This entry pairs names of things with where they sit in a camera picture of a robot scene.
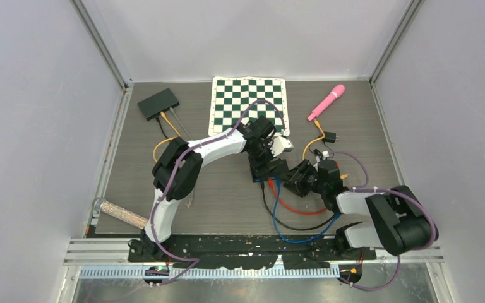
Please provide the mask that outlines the ribbed black network switch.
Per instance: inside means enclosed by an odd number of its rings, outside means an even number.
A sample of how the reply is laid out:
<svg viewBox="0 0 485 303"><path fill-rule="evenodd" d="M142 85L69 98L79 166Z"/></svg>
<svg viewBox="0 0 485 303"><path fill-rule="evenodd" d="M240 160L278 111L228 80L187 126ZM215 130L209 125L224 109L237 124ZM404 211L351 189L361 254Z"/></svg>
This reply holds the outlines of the ribbed black network switch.
<svg viewBox="0 0 485 303"><path fill-rule="evenodd" d="M261 182L288 172L289 167L285 159L276 159L259 166L251 164L250 171L252 181Z"/></svg>

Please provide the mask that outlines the black power adapter with cord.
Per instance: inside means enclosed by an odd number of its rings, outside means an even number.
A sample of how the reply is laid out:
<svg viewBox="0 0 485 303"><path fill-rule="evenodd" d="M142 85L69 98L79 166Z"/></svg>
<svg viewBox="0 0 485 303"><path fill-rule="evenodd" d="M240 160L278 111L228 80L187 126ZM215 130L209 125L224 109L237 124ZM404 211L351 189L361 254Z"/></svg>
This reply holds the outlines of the black power adapter with cord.
<svg viewBox="0 0 485 303"><path fill-rule="evenodd" d="M334 152L333 150L327 145L327 143L335 143L337 140L337 134L334 132L324 132L324 138L323 139L317 139L315 138L316 141L320 141L323 143L323 145L328 149L328 152L330 154L330 158L334 157ZM317 148L309 148L310 152L314 155L314 150L318 150Z"/></svg>

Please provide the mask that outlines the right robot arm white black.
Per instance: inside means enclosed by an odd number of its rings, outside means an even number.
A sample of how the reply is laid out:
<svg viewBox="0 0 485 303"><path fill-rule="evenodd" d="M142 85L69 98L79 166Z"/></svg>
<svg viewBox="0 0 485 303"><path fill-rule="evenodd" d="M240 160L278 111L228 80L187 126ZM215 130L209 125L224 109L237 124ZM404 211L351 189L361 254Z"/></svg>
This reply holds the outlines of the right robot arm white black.
<svg viewBox="0 0 485 303"><path fill-rule="evenodd" d="M305 160L278 177L284 187L304 197L319 194L327 210L336 215L359 215L363 221L336 230L333 246L344 259L361 248L380 248L393 256L421 250L438 240L433 219L408 186L391 189L356 189L344 185L338 163L326 159L316 165Z"/></svg>

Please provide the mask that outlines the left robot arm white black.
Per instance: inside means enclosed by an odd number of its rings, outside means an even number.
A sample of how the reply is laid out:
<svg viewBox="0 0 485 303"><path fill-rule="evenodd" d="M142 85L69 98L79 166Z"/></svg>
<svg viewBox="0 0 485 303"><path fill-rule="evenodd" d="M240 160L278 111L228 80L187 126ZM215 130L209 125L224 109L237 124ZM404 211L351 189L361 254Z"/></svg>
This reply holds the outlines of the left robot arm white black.
<svg viewBox="0 0 485 303"><path fill-rule="evenodd" d="M253 177L266 177L272 169L275 133L273 123L259 117L255 122L238 124L202 140L173 139L153 167L153 208L139 239L128 243L131 261L161 261L167 256L166 240L171 236L179 203L195 188L200 171L207 164L228 155L247 153Z"/></svg>

